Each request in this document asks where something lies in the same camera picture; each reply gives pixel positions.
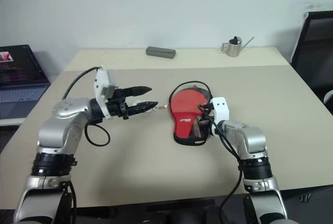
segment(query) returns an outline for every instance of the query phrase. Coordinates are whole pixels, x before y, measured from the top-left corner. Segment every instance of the black cable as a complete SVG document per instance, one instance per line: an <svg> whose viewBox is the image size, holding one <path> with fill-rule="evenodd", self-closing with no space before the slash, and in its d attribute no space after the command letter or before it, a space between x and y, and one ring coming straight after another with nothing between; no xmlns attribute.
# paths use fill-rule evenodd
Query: black cable
<svg viewBox="0 0 333 224"><path fill-rule="evenodd" d="M239 185L241 183L242 177L243 177L243 172L240 170L239 171L238 181L237 181L236 185L234 186L234 188L230 191L230 193L228 194L228 196L223 200L223 202L219 206L219 212L218 213L219 213L219 220L220 220L221 224L223 224L223 220L222 220L222 209L223 209L224 205L227 203L227 201L230 199L230 197L233 196L233 194L238 189L238 187L239 187Z"/></svg>
<svg viewBox="0 0 333 224"><path fill-rule="evenodd" d="M95 127L98 127L98 128L100 128L100 129L102 129L102 130L105 132L105 134L108 136L108 141L107 141L106 143L104 143L104 144L97 144L97 143L93 142L93 141L90 139L89 135L88 135L88 126L95 126ZM95 124L95 123L89 123L89 122L87 122L87 123L84 125L84 134L85 134L85 137L86 137L87 141L88 141L91 145L96 146L96 147L104 147L104 146L108 145L108 144L110 143L110 141L111 141L111 137L110 137L109 132L108 132L105 128L103 128L102 126L97 125L97 124Z"/></svg>
<svg viewBox="0 0 333 224"><path fill-rule="evenodd" d="M76 194L75 194L75 190L74 190L74 186L73 186L72 181L69 181L69 188L71 189L72 199L73 199L72 224L75 224L75 222L76 222Z"/></svg>
<svg viewBox="0 0 333 224"><path fill-rule="evenodd" d="M202 105L198 105L198 109L208 118L208 120L216 127L217 131L219 132L219 137L220 140L223 144L223 146L237 159L237 161L240 161L240 158L237 154L237 152L235 151L234 147L230 144L228 138L225 136L225 134L223 133L222 129L220 129L216 122L211 118L211 116L209 116L209 114L204 110L204 107ZM241 183L241 179L242 179L242 171L239 171L239 177L238 177L238 181L236 183L236 185L234 186L234 188L230 191L230 193L228 194L228 196L223 200L223 202L220 204L219 206L219 220L220 223L223 224L223 220L222 220L222 209L224 207L224 205L227 203L227 201L230 199L230 197L236 192L236 190L238 189L240 183Z"/></svg>
<svg viewBox="0 0 333 224"><path fill-rule="evenodd" d="M235 151L234 147L230 144L229 140L227 139L223 131L217 126L215 121L208 115L208 113L205 110L203 110L203 108L204 107L202 105L198 105L198 109L208 118L208 120L215 126L215 129L219 132L220 140L223 146L237 159L237 161L239 161L240 158L237 152Z"/></svg>
<svg viewBox="0 0 333 224"><path fill-rule="evenodd" d="M170 96L169 96L169 104L171 103L172 95L176 92L176 90L177 90L180 86L185 85L185 84L188 84L188 83L201 83L201 84L205 85L206 88L207 88L207 90L208 90L208 92L209 92L209 100L208 100L208 101L210 101L210 100L213 99L212 92L210 91L210 88L208 87L207 84L205 84L204 82L201 82L201 81L188 81L188 82L183 82L183 83L179 84L179 85L178 85L178 86L177 86L177 87L171 92L171 94L170 94Z"/></svg>
<svg viewBox="0 0 333 224"><path fill-rule="evenodd" d="M71 84L69 85L69 87L67 88L67 90L65 91L62 99L66 99L66 97L68 96L69 92L71 91L71 89L73 88L73 86L76 84L77 81L79 81L84 75L88 74L89 72L93 71L93 70L98 70L99 67L92 67L90 69L87 69L85 71L83 71L81 74L79 74L72 82ZM104 130L108 136L108 142L106 144L102 144L102 145L99 145L99 144L96 144L94 142L92 142L92 140L89 138L88 136L88 133L87 133L87 126L85 125L84 127L84 133L85 133L85 136L88 140L88 142L90 142L92 145L94 146L105 146L107 144L110 143L110 134L107 132L107 130L99 125L96 125L94 124L94 126L97 126L99 128L101 128L102 130ZM69 182L69 187L71 189L71 192L72 192L72 200L73 200L73 215L72 215L72 224L75 224L76 222L76 212L77 212L77 209L76 209L76 194L75 194L75 190L74 190L74 186L72 184L72 182L70 181Z"/></svg>
<svg viewBox="0 0 333 224"><path fill-rule="evenodd" d="M69 85L68 89L66 90L66 92L64 93L62 99L66 99L66 97L68 96L69 92L71 91L71 89L73 88L73 86L76 84L77 81L79 81L85 74L88 74L89 72L93 71L93 70L98 70L99 67L93 67L90 69L87 69L86 71L83 71L81 74L78 75L78 77L76 77L72 83Z"/></svg>

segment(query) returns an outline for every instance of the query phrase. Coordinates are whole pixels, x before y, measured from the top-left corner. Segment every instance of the tabletop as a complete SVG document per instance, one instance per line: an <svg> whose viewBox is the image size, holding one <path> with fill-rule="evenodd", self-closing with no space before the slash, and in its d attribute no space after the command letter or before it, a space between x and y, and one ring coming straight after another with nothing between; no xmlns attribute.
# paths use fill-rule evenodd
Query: tabletop
<svg viewBox="0 0 333 224"><path fill-rule="evenodd" d="M209 56L215 50L200 51L204 63L211 63ZM135 69L130 61L120 61L126 56L130 59L134 52L80 51L58 76L1 153L0 208L16 207L34 160L38 130L50 117L52 107L80 71L101 63L114 68L120 88L153 88L143 96L129 98L129 105L136 99L165 105L178 84L189 80L207 83L213 96L226 98L232 120L264 132L272 172L282 190L333 184L333 174L327 172L333 148L333 117L275 48L249 49L249 60L245 52L236 58L219 54L214 65L204 68L193 64L185 68L181 61L181 67L173 68L171 62L182 58L182 51L177 51L174 60L154 57L169 63L160 63L157 68L147 64L148 68ZM144 50L137 52L138 58L146 58L141 54ZM238 58L246 59L243 65ZM93 98L93 81L93 73L83 77L69 96ZM237 161L218 139L211 136L199 147L182 146L173 140L173 121L167 109L129 120L114 117L104 120L102 126L110 132L111 143L94 147L83 136L75 154L78 165L72 168L72 181L78 207L226 195L237 181ZM92 129L91 136L100 142L105 139L98 129ZM243 192L241 185L236 193Z"/></svg>
<svg viewBox="0 0 333 224"><path fill-rule="evenodd" d="M0 126L20 126L24 121L25 118L1 119Z"/></svg>

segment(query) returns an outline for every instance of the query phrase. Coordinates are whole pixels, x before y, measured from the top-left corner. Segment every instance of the laptop screen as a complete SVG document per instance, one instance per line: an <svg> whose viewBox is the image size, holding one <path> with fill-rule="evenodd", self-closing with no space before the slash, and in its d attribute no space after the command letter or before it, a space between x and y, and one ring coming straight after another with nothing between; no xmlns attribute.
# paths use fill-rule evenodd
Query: laptop screen
<svg viewBox="0 0 333 224"><path fill-rule="evenodd" d="M0 47L0 86L41 83L49 81L28 45Z"/></svg>

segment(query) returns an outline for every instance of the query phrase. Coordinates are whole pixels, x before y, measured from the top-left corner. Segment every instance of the white wall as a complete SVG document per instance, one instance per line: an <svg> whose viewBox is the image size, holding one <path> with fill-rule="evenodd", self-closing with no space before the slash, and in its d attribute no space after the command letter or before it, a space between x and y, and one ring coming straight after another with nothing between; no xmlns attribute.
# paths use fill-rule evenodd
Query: white wall
<svg viewBox="0 0 333 224"><path fill-rule="evenodd" d="M219 47L234 35L289 58L306 11L333 0L0 0L0 45L28 43L47 73L79 48Z"/></svg>

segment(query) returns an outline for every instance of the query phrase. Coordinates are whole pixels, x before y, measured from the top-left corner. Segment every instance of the laptop keyboard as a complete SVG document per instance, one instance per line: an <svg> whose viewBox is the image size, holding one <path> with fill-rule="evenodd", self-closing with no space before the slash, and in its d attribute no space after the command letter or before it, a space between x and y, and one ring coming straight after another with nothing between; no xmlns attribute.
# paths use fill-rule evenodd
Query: laptop keyboard
<svg viewBox="0 0 333 224"><path fill-rule="evenodd" d="M46 88L3 90L0 91L1 103L38 101Z"/></svg>

